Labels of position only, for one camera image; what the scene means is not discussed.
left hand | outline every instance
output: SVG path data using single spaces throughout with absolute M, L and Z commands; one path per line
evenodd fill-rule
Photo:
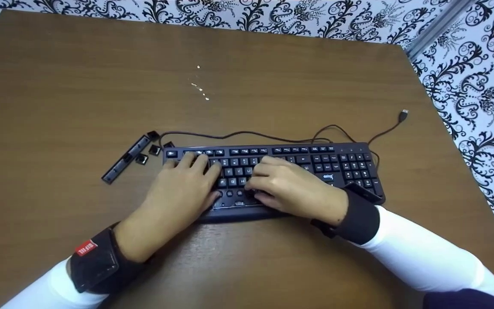
M 195 158 L 189 152 L 178 165 L 165 162 L 141 207 L 115 227 L 117 245 L 128 260 L 145 262 L 220 197 L 210 191 L 222 167 L 214 164 L 204 174 L 208 157 Z

hand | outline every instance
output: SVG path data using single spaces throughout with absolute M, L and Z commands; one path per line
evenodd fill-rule
M 178 165 L 168 160 L 157 175 L 141 207 L 114 230 L 117 245 L 125 257 L 145 262 L 157 249 L 193 223 L 219 198 L 210 192 L 222 167 L 208 163 L 204 154 L 185 154 Z
M 245 189 L 267 192 L 256 193 L 255 198 L 268 207 L 334 226 L 348 208 L 343 190 L 329 186 L 296 164 L 268 156 L 255 166 Z

black and white wallpaper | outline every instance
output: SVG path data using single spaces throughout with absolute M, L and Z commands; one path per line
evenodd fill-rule
M 479 0 L 413 62 L 494 213 L 494 0 Z
M 451 0 L 0 0 L 3 8 L 408 45 Z M 413 62 L 494 213 L 494 0 Z
M 0 0 L 0 9 L 407 47 L 450 0 Z

black keyboard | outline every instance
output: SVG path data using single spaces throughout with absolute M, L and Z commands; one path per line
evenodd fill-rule
M 209 164 L 220 162 L 221 177 L 214 189 L 222 193 L 211 209 L 198 220 L 201 223 L 248 221 L 281 217 L 284 214 L 263 206 L 253 193 L 243 187 L 253 174 L 253 167 L 263 156 L 282 158 L 298 164 L 323 182 L 343 188 L 356 183 L 376 194 L 384 203 L 383 188 L 367 143 L 326 143 L 296 145 L 253 145 L 165 148 L 167 159 L 180 161 L 187 152 L 209 156 Z

brown table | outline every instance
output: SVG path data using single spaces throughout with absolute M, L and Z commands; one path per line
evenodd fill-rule
M 112 185 L 100 177 L 146 131 L 301 139 L 336 123 L 366 141 L 404 108 L 408 120 L 373 146 L 386 207 L 494 272 L 494 216 L 400 47 L 5 11 L 0 305 L 141 203 L 161 156 Z M 391 308 L 407 291 L 362 250 L 294 218 L 194 227 L 160 256 L 110 307 Z

